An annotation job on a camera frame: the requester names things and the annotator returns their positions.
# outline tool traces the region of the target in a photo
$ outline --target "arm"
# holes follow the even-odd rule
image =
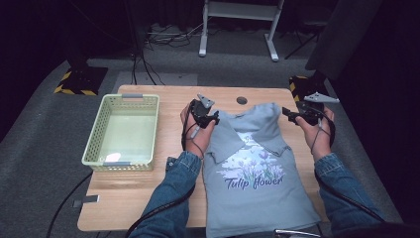
[[[334,113],[328,108],[326,108],[325,114],[334,120]],[[315,161],[315,173],[320,182],[362,204],[374,213],[380,214],[362,185],[343,165],[337,155],[331,152],[330,128],[327,120],[322,120],[322,129],[318,125],[309,125],[301,117],[296,118],[296,122],[305,133],[306,143],[311,148]],[[332,194],[322,184],[320,185],[320,195],[324,200],[334,235],[379,223],[378,219]]]
[[[186,123],[186,128],[194,128],[195,121],[190,115],[185,118],[187,107],[181,112],[181,121]],[[142,216],[158,207],[180,199],[193,188],[201,170],[202,152],[209,144],[215,122],[212,121],[206,129],[200,129],[193,139],[193,130],[186,131],[185,151],[178,159],[168,158],[166,174],[160,185],[157,186],[146,206]],[[183,237],[188,221],[188,199],[180,204],[165,209],[142,221],[130,234],[134,237]]]

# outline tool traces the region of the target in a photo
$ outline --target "t-shirt print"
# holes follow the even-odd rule
[[[223,162],[224,170],[218,171],[225,179],[226,189],[259,189],[279,186],[285,172],[265,148],[253,139],[253,133],[238,133],[245,146]]]

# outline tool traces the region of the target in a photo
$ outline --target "person's right hand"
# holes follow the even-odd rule
[[[324,108],[325,115],[334,121],[334,112],[329,108]],[[302,117],[296,117],[297,124],[302,128],[305,133],[305,141],[311,149],[314,160],[317,161],[331,153],[330,147],[330,126],[326,118],[322,119],[322,129],[319,125],[311,126]]]
[[[199,128],[197,135],[192,139],[191,135],[194,132],[194,129],[198,126],[192,114],[189,114],[188,118],[186,118],[188,108],[189,103],[180,113],[182,124],[184,124],[185,120],[187,120],[186,129],[189,129],[185,132],[185,151],[193,153],[199,158],[203,159],[204,153],[207,150],[207,147],[209,146],[210,137],[213,133],[214,126],[216,125],[216,121],[212,120],[205,129]]]

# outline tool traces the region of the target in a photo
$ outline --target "basket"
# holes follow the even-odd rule
[[[158,103],[153,94],[105,95],[82,163],[94,171],[152,171]]]

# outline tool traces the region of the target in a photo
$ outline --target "gray carpet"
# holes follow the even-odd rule
[[[275,38],[283,56],[297,46],[293,35]],[[209,38],[206,58],[198,56],[199,38],[182,48],[147,46],[145,59],[168,85],[288,87],[295,74],[311,75],[304,69],[313,49],[307,46],[289,60],[272,62],[263,35],[220,32]],[[81,163],[82,154],[103,95],[116,92],[131,82],[133,63],[127,58],[91,59],[91,66],[109,68],[98,96],[54,94],[69,68],[65,61],[45,78],[0,145],[0,237],[45,237],[53,215],[66,195],[90,168]],[[136,76],[146,80],[138,64]],[[327,84],[330,92],[334,91]],[[331,105],[336,113],[337,138],[333,147],[367,188],[374,203],[387,220],[400,221],[386,191],[372,168],[363,145],[340,104]],[[52,230],[52,237],[96,237],[96,233],[77,229],[78,208],[71,208],[87,190],[85,182],[64,205]],[[328,224],[323,225],[328,233]],[[203,236],[203,229],[190,229],[188,237]],[[112,232],[108,237],[123,237]]]

